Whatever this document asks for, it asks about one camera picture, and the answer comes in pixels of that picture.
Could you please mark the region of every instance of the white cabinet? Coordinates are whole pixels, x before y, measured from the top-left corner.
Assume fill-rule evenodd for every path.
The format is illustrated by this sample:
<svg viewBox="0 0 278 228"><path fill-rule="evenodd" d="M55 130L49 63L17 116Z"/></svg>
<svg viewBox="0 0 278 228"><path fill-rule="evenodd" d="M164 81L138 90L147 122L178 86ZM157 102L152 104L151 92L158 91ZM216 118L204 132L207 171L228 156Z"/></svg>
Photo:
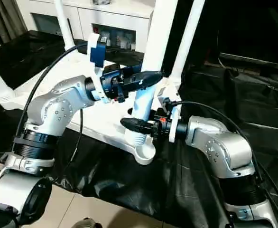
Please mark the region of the white cabinet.
<svg viewBox="0 0 278 228"><path fill-rule="evenodd" d="M17 0L17 3L28 30L38 30L34 20L34 14L57 16L53 3L35 0ZM64 6L64 12L69 20L73 37L75 39L83 39L78 8Z"/></svg>
<svg viewBox="0 0 278 228"><path fill-rule="evenodd" d="M79 9L84 39L93 32L92 24L135 31L136 51L144 52L148 39L149 19L128 15L101 12L92 9Z"/></svg>
<svg viewBox="0 0 278 228"><path fill-rule="evenodd" d="M112 0L109 5L96 6L92 0L63 0L63 5L74 38L87 40L93 26L106 27L114 31L114 35L126 30L125 33L132 34L130 43L133 42L135 50L144 52L155 1ZM58 26L53 20L56 16L53 0L17 0L17 3L28 30L45 31L40 29L37 18L47 21L47 17L43 19L41 15L50 16L49 22L44 23L49 29Z"/></svg>

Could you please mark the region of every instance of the silver robotic arm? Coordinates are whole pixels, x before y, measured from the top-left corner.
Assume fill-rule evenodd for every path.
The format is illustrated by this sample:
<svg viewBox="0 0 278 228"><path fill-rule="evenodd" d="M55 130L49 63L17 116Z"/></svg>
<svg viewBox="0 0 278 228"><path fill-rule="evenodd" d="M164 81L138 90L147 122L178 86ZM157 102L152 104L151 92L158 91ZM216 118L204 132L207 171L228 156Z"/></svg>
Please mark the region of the silver robotic arm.
<svg viewBox="0 0 278 228"><path fill-rule="evenodd" d="M215 119L192 116L185 142L206 155L232 217L241 221L266 220L278 228L270 202L256 184L252 151L244 138L229 132Z"/></svg>
<svg viewBox="0 0 278 228"><path fill-rule="evenodd" d="M278 228L270 201L257 183L251 147L242 136L230 132L220 121L198 116L191 116L188 124L178 121L174 127L167 112L161 108L150 119L154 122L123 118L121 124L153 137L174 131L176 138L185 139L187 145L199 149L207 157L218 178L230 221L259 220Z"/></svg>
<svg viewBox="0 0 278 228"><path fill-rule="evenodd" d="M154 71L130 72L129 67L117 65L104 71L100 83L109 99L123 102L128 92L152 86L163 76ZM52 189L45 176L54 166L57 142L73 115L98 100L93 80L78 76L58 83L30 103L25 129L15 138L15 150L0 172L0 228L31 224L43 215Z"/></svg>

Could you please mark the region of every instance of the white shelf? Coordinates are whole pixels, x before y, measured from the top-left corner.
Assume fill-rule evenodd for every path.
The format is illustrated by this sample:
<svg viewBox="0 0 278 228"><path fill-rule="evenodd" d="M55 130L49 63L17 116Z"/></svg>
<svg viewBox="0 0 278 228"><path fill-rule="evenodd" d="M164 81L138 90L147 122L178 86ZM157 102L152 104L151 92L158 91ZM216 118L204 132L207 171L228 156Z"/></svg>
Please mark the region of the white shelf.
<svg viewBox="0 0 278 228"><path fill-rule="evenodd" d="M36 0L53 2L53 0ZM123 14L133 17L150 18L156 0L112 0L108 5L94 5L92 0L63 0L66 6L99 10L104 12Z"/></svg>

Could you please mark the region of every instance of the black plastic sheet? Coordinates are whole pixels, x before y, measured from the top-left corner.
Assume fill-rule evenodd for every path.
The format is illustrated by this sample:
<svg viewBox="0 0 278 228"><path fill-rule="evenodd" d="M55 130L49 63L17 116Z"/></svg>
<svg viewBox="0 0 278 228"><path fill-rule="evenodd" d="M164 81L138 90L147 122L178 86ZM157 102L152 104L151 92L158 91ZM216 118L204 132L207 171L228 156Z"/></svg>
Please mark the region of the black plastic sheet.
<svg viewBox="0 0 278 228"><path fill-rule="evenodd" d="M0 74L12 88L63 52L63 43L56 36L30 32L18 39L19 42L16 40L0 49ZM6 58L12 50L16 58ZM120 63L127 65L123 61L129 60L130 55L131 65L142 59L140 54L117 50L107 53L107 59L114 61L116 56ZM258 160L278 184L278 79L218 68L192 69L179 92L183 100L215 107L239 124ZM0 152L10 151L20 114L20 110L5 111L0 106ZM190 115L218 119L205 109L184 106L184 121ZM54 178L62 175L77 137L77 132L66 129L60 139L51 173ZM68 191L98 197L177 227L224 227L226 220L215 194L218 189L213 185L216 179L209 175L203 154L182 141L171 144L164 140L161 145L155 145L154 161L141 166L131 154L84 136L74 163L57 184Z"/></svg>

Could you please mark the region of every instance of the tiled floor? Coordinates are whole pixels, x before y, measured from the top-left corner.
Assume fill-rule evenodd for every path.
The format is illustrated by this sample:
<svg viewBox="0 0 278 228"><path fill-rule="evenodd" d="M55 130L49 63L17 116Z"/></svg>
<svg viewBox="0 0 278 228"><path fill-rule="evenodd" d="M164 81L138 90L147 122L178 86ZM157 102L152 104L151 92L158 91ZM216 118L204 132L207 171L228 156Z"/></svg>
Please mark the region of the tiled floor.
<svg viewBox="0 0 278 228"><path fill-rule="evenodd" d="M162 228L162 222L96 198L53 186L43 217L24 228L71 228L74 223L88 217L104 228ZM164 224L164 228L174 228Z"/></svg>

